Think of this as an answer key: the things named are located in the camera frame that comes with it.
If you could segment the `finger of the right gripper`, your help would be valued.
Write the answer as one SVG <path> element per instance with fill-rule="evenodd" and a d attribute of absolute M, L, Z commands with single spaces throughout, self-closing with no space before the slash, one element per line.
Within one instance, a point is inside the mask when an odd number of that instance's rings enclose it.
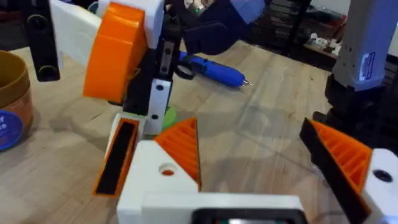
<path fill-rule="evenodd" d="M 123 189 L 137 143 L 144 135 L 163 130 L 172 82 L 154 79 L 151 84 L 147 115 L 118 112 L 113 120 L 102 169 L 93 195 L 117 197 Z"/>
<path fill-rule="evenodd" d="M 120 103 L 145 53 L 157 48 L 164 1 L 99 1 L 97 13 L 101 24 L 86 67 L 83 95 Z"/>

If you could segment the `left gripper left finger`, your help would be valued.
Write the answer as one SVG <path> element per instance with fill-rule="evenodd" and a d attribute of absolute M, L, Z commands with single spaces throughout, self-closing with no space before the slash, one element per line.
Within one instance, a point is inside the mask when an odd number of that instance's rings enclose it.
<path fill-rule="evenodd" d="M 197 119 L 180 121 L 137 143 L 117 205 L 119 223 L 190 223 L 172 194 L 201 190 Z"/>

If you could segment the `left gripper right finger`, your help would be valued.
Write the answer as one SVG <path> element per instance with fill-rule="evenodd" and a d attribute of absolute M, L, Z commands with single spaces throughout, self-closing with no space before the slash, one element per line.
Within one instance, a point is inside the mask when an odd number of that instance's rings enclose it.
<path fill-rule="evenodd" d="M 350 223 L 397 224 L 397 155 L 312 119 L 299 133 Z"/>

